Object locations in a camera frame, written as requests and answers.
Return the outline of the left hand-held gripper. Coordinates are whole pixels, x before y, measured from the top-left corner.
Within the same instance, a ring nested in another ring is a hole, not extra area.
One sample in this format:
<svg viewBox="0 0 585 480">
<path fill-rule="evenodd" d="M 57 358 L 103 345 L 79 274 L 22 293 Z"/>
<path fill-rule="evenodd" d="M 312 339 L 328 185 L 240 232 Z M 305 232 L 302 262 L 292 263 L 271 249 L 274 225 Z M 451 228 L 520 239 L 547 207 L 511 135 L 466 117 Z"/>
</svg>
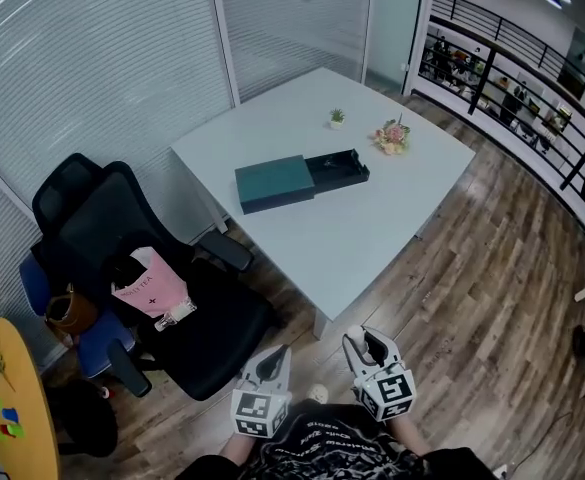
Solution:
<svg viewBox="0 0 585 480">
<path fill-rule="evenodd" d="M 288 415 L 292 395 L 287 382 L 292 352 L 281 345 L 275 353 L 274 381 L 271 353 L 252 357 L 244 366 L 241 380 L 232 392 L 231 420 L 237 434 L 272 438 Z"/>
</svg>

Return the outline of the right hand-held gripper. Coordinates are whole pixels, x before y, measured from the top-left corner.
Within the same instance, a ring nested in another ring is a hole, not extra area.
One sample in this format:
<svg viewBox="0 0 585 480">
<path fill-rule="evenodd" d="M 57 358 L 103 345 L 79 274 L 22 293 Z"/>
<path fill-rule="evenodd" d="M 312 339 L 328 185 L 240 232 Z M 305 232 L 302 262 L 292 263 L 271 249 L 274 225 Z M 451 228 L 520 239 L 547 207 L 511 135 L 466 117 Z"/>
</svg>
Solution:
<svg viewBox="0 0 585 480">
<path fill-rule="evenodd" d="M 377 422 L 408 414 L 417 398 L 412 371 L 405 368 L 397 344 L 377 329 L 346 334 L 342 347 L 350 370 L 358 376 L 353 389 L 357 401 Z M 381 367 L 373 374 L 372 359 Z"/>
</svg>

